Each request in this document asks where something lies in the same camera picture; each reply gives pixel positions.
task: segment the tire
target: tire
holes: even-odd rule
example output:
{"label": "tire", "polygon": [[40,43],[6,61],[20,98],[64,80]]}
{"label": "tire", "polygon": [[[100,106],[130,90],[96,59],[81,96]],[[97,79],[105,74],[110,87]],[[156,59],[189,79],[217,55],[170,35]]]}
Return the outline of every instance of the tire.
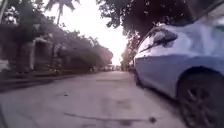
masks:
{"label": "tire", "polygon": [[224,128],[224,80],[218,73],[188,76],[178,85],[177,98],[189,128]]}

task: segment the foliage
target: foliage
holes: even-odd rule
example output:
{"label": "foliage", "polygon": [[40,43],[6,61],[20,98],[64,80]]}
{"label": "foliage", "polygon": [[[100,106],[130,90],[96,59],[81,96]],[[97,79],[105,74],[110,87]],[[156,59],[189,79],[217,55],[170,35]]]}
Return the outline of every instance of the foliage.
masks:
{"label": "foliage", "polygon": [[109,63],[112,53],[99,45],[97,39],[81,36],[79,31],[68,32],[59,28],[53,23],[55,17],[43,15],[43,8],[41,0],[34,2],[9,0],[0,25],[0,46],[3,49],[1,55],[5,59],[16,61],[19,68],[24,66],[20,61],[24,61],[23,58],[27,56],[24,56],[24,52],[30,51],[28,44],[37,38],[42,38],[48,43],[37,46],[38,61],[51,60],[51,47],[54,44],[57,59],[62,60],[61,63],[65,67],[66,65],[71,65],[71,68],[82,66],[85,70],[89,70],[94,66]]}
{"label": "foliage", "polygon": [[124,27],[129,37],[144,36],[158,22],[183,23],[189,13],[181,0],[96,0],[101,16],[110,18],[108,27]]}

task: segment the car window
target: car window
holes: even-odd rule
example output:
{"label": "car window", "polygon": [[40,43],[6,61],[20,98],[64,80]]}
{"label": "car window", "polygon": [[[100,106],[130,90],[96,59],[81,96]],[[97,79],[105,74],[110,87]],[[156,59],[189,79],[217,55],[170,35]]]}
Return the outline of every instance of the car window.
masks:
{"label": "car window", "polygon": [[151,46],[153,44],[152,41],[150,41],[150,37],[147,36],[145,38],[145,40],[141,43],[139,49],[138,49],[138,52],[142,52],[144,51],[145,49],[147,49],[149,46]]}
{"label": "car window", "polygon": [[166,29],[161,28],[153,29],[148,33],[148,36],[140,45],[138,52],[140,53],[159,45],[163,45],[164,47],[166,47],[170,41],[173,41],[176,38],[177,35],[175,33],[170,32]]}

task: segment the parked car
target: parked car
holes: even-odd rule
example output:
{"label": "parked car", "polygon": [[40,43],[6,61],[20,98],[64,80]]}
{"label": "parked car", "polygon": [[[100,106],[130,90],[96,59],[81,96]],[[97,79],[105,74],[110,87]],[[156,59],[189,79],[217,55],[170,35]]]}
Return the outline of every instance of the parked car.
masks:
{"label": "parked car", "polygon": [[224,31],[196,22],[163,25],[143,38],[134,58],[136,84],[180,103],[191,128],[224,128]]}

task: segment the asphalt road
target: asphalt road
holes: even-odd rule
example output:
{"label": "asphalt road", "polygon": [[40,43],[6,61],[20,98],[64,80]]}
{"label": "asphalt road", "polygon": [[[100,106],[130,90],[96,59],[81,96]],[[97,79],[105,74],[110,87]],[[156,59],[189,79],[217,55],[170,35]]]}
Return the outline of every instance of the asphalt road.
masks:
{"label": "asphalt road", "polygon": [[8,92],[0,105],[6,128],[185,128],[177,108],[124,72]]}

